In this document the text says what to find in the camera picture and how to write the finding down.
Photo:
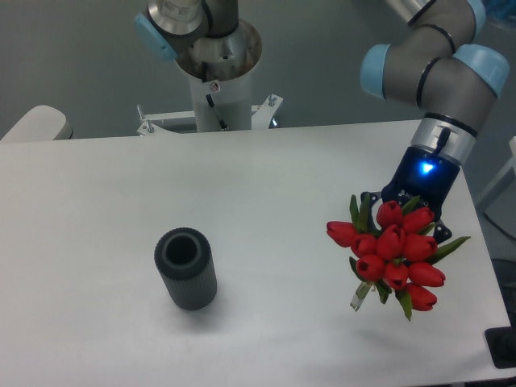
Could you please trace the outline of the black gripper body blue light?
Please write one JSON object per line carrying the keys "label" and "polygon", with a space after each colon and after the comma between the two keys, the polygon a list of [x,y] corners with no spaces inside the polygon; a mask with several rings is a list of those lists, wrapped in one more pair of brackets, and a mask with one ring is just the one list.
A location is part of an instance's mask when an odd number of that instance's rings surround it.
{"label": "black gripper body blue light", "polygon": [[460,166],[433,156],[421,148],[408,147],[389,184],[381,191],[383,202],[395,200],[405,205],[419,196],[417,208],[426,206],[441,218],[443,203],[460,171]]}

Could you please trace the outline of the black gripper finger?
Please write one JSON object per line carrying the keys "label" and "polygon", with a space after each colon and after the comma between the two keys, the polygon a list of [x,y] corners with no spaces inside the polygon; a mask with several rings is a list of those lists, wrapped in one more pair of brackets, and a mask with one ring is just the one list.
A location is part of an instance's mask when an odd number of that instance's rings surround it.
{"label": "black gripper finger", "polygon": [[381,201],[381,191],[364,191],[360,194],[361,201],[363,201],[366,197],[369,197],[369,208],[372,209],[378,202]]}
{"label": "black gripper finger", "polygon": [[432,237],[437,243],[443,243],[452,237],[452,231],[444,224],[442,219],[432,223],[432,226]]}

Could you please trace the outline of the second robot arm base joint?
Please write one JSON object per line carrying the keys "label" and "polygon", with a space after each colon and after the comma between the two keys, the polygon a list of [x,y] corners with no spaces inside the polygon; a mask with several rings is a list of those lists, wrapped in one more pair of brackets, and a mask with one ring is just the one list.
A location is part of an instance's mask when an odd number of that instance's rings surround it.
{"label": "second robot arm base joint", "polygon": [[239,26],[237,1],[150,1],[134,18],[147,49],[171,61],[202,38],[221,40]]}

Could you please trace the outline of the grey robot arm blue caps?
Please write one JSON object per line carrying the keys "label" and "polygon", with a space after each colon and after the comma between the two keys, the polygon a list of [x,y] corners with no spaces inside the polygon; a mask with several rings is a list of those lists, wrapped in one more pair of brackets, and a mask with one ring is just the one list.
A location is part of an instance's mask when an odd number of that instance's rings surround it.
{"label": "grey robot arm blue caps", "polygon": [[441,219],[443,203],[500,97],[507,59],[473,40],[485,24],[480,1],[392,1],[411,29],[399,45],[369,49],[360,67],[363,90],[424,111],[390,183],[387,202],[414,197],[435,215],[433,236],[452,237]]}

